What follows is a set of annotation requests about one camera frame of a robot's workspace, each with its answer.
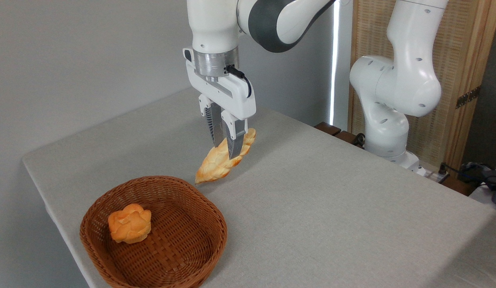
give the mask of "wicker panel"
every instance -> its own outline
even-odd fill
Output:
[[[393,58],[386,28],[394,8],[394,0],[358,0],[355,2],[353,42],[354,60],[363,55],[382,55]],[[442,86],[440,103],[429,115],[408,116],[409,138],[407,149],[421,160],[438,165],[443,161],[449,122],[454,117],[452,103],[458,95],[459,72],[466,57],[466,40],[471,35],[473,9],[477,1],[450,0],[434,42],[433,62],[436,76]],[[354,91],[352,97],[352,133],[365,129],[363,110]]]

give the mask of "bread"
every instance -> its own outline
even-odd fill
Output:
[[[129,204],[111,213],[108,217],[111,238],[127,244],[143,241],[151,230],[150,218],[150,210],[143,210],[139,204]]]
[[[233,159],[229,159],[226,138],[219,146],[213,147],[196,172],[195,184],[216,181],[228,175],[230,170],[237,166],[243,156],[249,152],[251,145],[255,142],[255,135],[255,129],[248,129],[248,133],[244,135],[241,153]]]

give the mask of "wicker basket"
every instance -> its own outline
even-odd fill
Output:
[[[108,216],[131,203],[151,211],[142,242],[116,243]],[[226,222],[195,187],[182,179],[147,176],[121,184],[89,208],[80,239],[104,280],[115,288],[198,287],[226,244]]]

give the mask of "black cable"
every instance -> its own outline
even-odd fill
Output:
[[[495,186],[496,186],[496,183],[495,183],[495,182],[488,181],[488,178],[489,178],[489,177],[486,177],[485,179],[481,179],[481,178],[478,178],[478,177],[473,177],[473,176],[471,176],[471,175],[467,175],[467,174],[465,174],[465,173],[463,173],[463,172],[461,172],[461,171],[457,170],[456,168],[452,168],[451,166],[447,165],[447,163],[445,163],[445,162],[441,163],[441,165],[443,165],[443,166],[445,166],[445,167],[449,168],[450,170],[452,170],[452,171],[454,171],[454,172],[458,173],[459,175],[461,175],[461,176],[463,176],[463,177],[466,177],[466,178],[469,178],[469,179],[473,179],[473,180],[476,180],[476,181],[478,181],[478,182],[485,182],[485,183],[487,183],[487,184],[492,184],[492,185],[495,185]]]
[[[237,70],[233,65],[228,65],[225,68],[225,70],[226,70],[226,73],[232,73],[237,78],[244,79],[246,81],[246,84],[248,84],[248,97],[246,97],[246,98],[249,98],[251,96],[251,84],[250,84],[248,78],[246,78],[246,76],[244,75],[244,73],[242,71]]]
[[[244,76],[244,80],[246,80],[246,84],[248,84],[248,97],[246,98],[249,98],[251,96],[251,84],[249,83],[249,80],[248,78],[246,78],[246,76]]]

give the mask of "table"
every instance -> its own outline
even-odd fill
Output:
[[[107,287],[79,239],[107,190],[146,175],[193,183],[212,141],[181,91],[23,158],[87,283]],[[198,189],[228,243],[203,287],[496,287],[496,210],[272,110],[250,153]]]

